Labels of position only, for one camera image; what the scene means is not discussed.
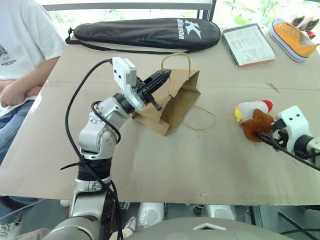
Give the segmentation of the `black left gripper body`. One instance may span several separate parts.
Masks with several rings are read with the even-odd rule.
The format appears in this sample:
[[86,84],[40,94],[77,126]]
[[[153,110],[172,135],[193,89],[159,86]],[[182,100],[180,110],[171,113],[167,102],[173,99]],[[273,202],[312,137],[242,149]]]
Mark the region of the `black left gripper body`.
[[137,86],[135,92],[143,103],[153,103],[155,101],[152,93],[160,87],[160,77],[149,77],[146,80],[142,80],[137,77]]

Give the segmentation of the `person's left hand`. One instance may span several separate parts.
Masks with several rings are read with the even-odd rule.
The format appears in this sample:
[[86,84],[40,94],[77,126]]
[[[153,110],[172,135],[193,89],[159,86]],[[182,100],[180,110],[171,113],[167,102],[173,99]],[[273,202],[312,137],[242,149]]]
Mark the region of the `person's left hand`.
[[11,82],[0,93],[0,104],[3,108],[12,107],[24,102],[26,90],[18,84]]

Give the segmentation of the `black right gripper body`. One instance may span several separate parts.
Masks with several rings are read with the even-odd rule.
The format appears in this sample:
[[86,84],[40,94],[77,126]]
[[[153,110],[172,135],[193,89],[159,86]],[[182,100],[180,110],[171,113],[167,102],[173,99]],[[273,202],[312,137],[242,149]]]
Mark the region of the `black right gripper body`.
[[287,143],[289,140],[289,134],[286,130],[286,124],[282,119],[276,120],[278,121],[279,129],[272,129],[270,130],[270,136],[273,138],[273,148],[277,151],[280,150],[280,147],[287,150]]

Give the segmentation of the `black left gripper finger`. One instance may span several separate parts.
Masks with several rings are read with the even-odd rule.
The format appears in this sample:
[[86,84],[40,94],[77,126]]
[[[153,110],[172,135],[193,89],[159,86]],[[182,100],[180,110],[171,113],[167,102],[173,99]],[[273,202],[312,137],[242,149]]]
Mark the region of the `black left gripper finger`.
[[162,109],[162,107],[156,102],[156,100],[152,95],[148,95],[147,99],[148,99],[148,103],[152,104],[157,111],[160,111]]
[[161,69],[149,77],[149,88],[160,88],[170,77],[171,69]]

